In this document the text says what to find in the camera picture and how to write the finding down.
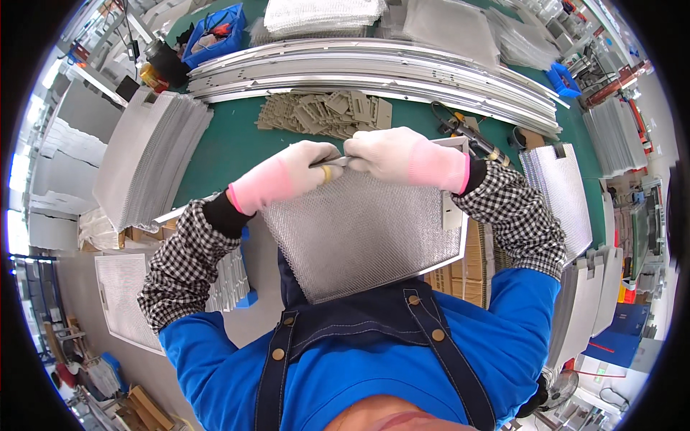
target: apron strap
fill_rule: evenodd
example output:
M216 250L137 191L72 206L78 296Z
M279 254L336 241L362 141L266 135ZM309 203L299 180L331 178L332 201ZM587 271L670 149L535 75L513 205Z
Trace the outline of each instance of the apron strap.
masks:
M268 356L259 380L257 402L254 406L254 430L276 431L280 429L283 416L283 395L285 377L288 374L288 358L292 344L295 321L298 311L283 311L280 322L273 331L268 344ZM275 390L272 382L280 382L280 391Z
M424 332L429 347L460 397L467 421L479 431L493 431L496 428L496 420L489 396L465 356L457 348L449 331L428 310L427 306L432 306L433 298L427 297L426 294L420 296L417 289L403 289L403 293L407 309Z

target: black cylindrical container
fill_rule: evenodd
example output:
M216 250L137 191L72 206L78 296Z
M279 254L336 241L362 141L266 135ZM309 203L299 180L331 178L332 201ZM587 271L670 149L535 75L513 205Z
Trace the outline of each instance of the black cylindrical container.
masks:
M156 39L144 50L146 59L171 87L179 88L187 83L189 66L177 58L177 53L167 43Z

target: gingham sleeve cover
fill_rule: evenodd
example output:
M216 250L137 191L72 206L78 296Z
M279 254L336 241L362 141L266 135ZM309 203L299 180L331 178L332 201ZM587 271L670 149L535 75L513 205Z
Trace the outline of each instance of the gingham sleeve cover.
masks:
M486 176L455 204L480 223L490 224L498 245L516 268L529 268L560 280L566 261L564 233L544 195L519 172L486 161Z
M204 216L203 200L191 201L177 222L177 233L156 251L137 300L156 334L170 323L204 311L217 264L239 239L214 230Z

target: red wire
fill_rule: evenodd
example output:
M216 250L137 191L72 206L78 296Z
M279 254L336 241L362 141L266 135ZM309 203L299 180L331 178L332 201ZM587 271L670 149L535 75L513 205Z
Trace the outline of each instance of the red wire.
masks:
M598 348L601 349L601 350L606 350L606 351L609 352L609 353L615 353L615 350L606 348L606 347L604 347L603 345L594 344L594 343L592 343L591 341L589 342L589 345L593 345L594 347L598 347Z
M584 371L577 371L573 370L574 372L579 372L580 374L587 374L588 376L597 376L597 377L617 377L619 379L625 379L627 376L610 376L608 374L596 374L593 372L584 372Z

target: pink glove cuff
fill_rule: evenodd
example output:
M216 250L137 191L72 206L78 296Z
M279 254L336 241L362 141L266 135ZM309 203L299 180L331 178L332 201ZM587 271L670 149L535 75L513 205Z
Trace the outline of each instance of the pink glove cuff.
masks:
M273 201L289 198L292 193L292 181L283 162L271 157L229 184L226 196L237 211L253 215Z
M410 153L408 178L413 186L435 186L461 194L470 175L469 155L420 139Z

